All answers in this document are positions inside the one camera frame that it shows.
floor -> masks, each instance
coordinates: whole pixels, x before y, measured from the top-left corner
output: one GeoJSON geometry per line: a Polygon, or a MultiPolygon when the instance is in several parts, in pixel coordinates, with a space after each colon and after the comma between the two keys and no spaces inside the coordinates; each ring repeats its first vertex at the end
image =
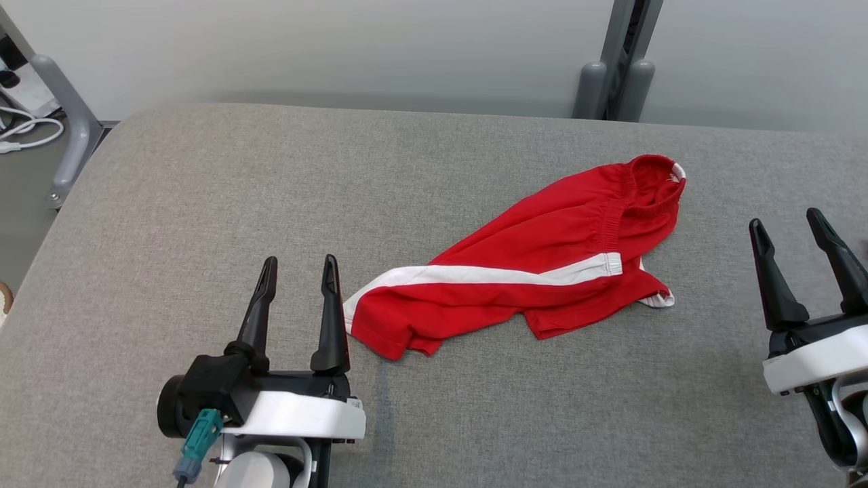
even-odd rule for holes
{"type": "MultiPolygon", "coordinates": [[[[41,126],[15,141],[38,140],[55,129],[41,126]]],[[[56,212],[45,202],[68,139],[67,132],[45,146],[0,155],[0,281],[13,293],[54,222],[56,212]]]]}

gray metal frame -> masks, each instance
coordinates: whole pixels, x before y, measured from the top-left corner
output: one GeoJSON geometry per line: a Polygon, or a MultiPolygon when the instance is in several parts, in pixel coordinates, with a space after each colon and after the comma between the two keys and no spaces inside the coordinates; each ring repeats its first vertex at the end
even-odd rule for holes
{"type": "Polygon", "coordinates": [[[654,63],[645,59],[648,52],[648,44],[654,34],[654,26],[663,0],[646,0],[646,9],[639,21],[639,29],[636,32],[635,46],[630,66],[624,76],[621,94],[616,104],[612,120],[624,122],[638,122],[645,107],[645,98],[651,88],[651,80],[654,78],[654,63]]]}
{"type": "Polygon", "coordinates": [[[60,208],[66,200],[84,163],[102,139],[104,127],[96,120],[88,105],[72,88],[72,84],[48,56],[36,55],[30,60],[33,69],[54,94],[69,119],[69,144],[57,167],[51,190],[46,199],[49,208],[60,208]]]}
{"type": "Polygon", "coordinates": [[[573,106],[574,119],[602,119],[634,4],[635,0],[612,2],[612,15],[608,18],[600,61],[584,65],[579,76],[579,88],[573,106]]]}

cable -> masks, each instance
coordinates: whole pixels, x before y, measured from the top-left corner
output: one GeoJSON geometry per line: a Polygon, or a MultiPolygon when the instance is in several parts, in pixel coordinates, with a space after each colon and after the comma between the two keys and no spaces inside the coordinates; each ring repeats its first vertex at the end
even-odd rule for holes
{"type": "Polygon", "coordinates": [[[6,113],[11,114],[13,116],[13,121],[9,125],[6,125],[6,123],[3,122],[2,119],[0,119],[0,155],[8,153],[10,151],[20,151],[21,149],[36,148],[36,147],[39,147],[39,146],[42,146],[44,144],[48,144],[49,142],[54,141],[56,138],[60,137],[61,134],[63,134],[63,129],[64,129],[63,124],[56,119],[48,119],[48,118],[37,119],[36,117],[34,117],[33,115],[31,115],[28,112],[25,112],[23,110],[18,110],[18,109],[10,109],[9,107],[0,107],[0,111],[6,112],[6,113]],[[26,122],[13,127],[13,124],[15,122],[14,119],[16,116],[18,116],[18,118],[24,117],[24,120],[26,122]],[[52,135],[49,135],[48,137],[46,137],[40,141],[36,141],[36,142],[21,143],[21,142],[7,142],[4,140],[7,137],[10,137],[12,135],[27,134],[31,130],[33,130],[33,128],[39,123],[50,123],[50,124],[56,125],[57,126],[57,132],[55,132],[52,135]]]}

white stripe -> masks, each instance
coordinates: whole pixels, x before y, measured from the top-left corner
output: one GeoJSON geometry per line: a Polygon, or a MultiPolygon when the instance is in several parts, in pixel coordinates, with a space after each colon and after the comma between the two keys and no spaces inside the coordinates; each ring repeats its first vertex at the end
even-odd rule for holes
{"type": "Polygon", "coordinates": [[[514,269],[478,266],[407,266],[396,267],[381,275],[358,290],[344,302],[346,331],[352,330],[352,318],[362,295],[374,288],[400,287],[430,283],[501,283],[511,285],[550,285],[566,287],[604,276],[617,276],[623,273],[620,253],[600,253],[586,260],[559,267],[545,273],[533,274],[514,269]]]}
{"type": "MultiPolygon", "coordinates": [[[[645,271],[645,266],[642,264],[642,258],[639,258],[639,269],[645,271]]],[[[638,302],[651,308],[666,308],[675,305],[675,295],[672,294],[672,290],[669,290],[668,295],[658,293],[638,300],[638,302]]]]}
{"type": "Polygon", "coordinates": [[[675,177],[678,178],[678,181],[687,178],[687,173],[684,171],[684,168],[682,168],[677,162],[672,163],[672,172],[675,173],[675,177]]]}

gray table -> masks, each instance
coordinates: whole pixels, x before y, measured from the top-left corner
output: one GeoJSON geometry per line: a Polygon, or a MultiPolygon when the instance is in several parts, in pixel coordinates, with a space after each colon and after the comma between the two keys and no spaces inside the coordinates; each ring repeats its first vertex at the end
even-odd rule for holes
{"type": "MultiPolygon", "coordinates": [[[[172,485],[163,383],[240,324],[280,259],[268,348],[304,368],[323,256],[345,296],[553,180],[638,154],[687,171],[645,259],[675,307],[537,341],[523,319],[388,362],[351,340],[369,435],[332,486],[839,486],[802,398],[773,396],[747,223],[812,313],[839,297],[804,220],[868,238],[868,144],[831,135],[201,105],[131,117],[82,172],[0,330],[0,486],[172,485]]],[[[207,486],[214,470],[207,468],[207,486]]]]}

